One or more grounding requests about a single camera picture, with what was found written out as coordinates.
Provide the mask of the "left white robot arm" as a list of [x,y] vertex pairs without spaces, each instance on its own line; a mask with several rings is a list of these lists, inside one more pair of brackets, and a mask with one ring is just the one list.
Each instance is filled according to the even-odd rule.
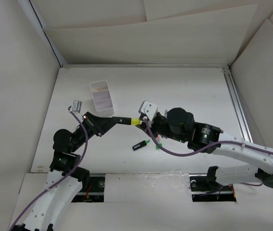
[[20,225],[14,221],[10,230],[56,230],[73,198],[90,184],[90,172],[79,167],[85,155],[75,151],[81,146],[87,148],[94,135],[101,137],[116,124],[130,125],[131,121],[127,117],[98,117],[87,112],[77,120],[79,125],[74,132],[58,130],[53,136],[54,154],[43,191],[16,218],[19,220],[28,211],[25,220]]

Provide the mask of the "black green highlighter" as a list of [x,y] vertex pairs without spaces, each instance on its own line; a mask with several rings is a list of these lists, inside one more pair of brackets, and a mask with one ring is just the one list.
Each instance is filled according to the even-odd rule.
[[133,147],[132,147],[132,150],[133,151],[136,151],[136,150],[139,150],[143,147],[146,147],[148,144],[149,144],[150,140],[143,140],[137,144],[135,144]]

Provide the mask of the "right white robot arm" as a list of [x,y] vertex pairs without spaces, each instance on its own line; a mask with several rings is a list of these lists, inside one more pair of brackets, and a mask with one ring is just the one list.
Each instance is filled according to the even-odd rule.
[[195,122],[192,113],[173,108],[166,116],[149,104],[139,109],[140,128],[152,139],[158,135],[181,143],[187,143],[191,152],[178,154],[162,148],[168,154],[188,157],[198,153],[221,155],[243,162],[236,167],[209,167],[205,184],[215,190],[219,186],[234,183],[262,183],[273,188],[273,148],[250,143],[224,133],[219,127]]

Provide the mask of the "yellow highlighter cap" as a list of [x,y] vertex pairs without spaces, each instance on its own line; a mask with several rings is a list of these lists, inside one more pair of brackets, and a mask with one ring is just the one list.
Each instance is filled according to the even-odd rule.
[[131,118],[131,125],[132,126],[139,126],[141,125],[142,121],[138,118]]

